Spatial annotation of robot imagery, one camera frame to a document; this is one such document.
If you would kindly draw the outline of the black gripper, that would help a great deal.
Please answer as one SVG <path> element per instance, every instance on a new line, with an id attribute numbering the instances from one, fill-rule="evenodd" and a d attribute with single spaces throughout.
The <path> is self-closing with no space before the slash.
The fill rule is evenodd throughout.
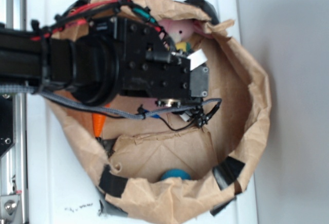
<path id="1" fill-rule="evenodd" d="M 92 41 L 101 47 L 101 87 L 94 104 L 116 95 L 156 98 L 158 105 L 198 105 L 209 93 L 209 69 L 173 46 L 165 46 L 154 27 L 112 16 L 93 21 Z"/>

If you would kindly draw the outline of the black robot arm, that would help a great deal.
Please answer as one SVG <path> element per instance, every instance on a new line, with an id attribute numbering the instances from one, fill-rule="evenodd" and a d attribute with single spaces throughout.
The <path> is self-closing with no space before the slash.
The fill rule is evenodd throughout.
<path id="1" fill-rule="evenodd" d="M 151 26 L 114 16 L 93 20 L 75 41 L 2 28 L 1 83 L 66 90 L 88 106 L 117 95 L 198 104 L 208 95 L 209 70 L 192 67 Z"/>

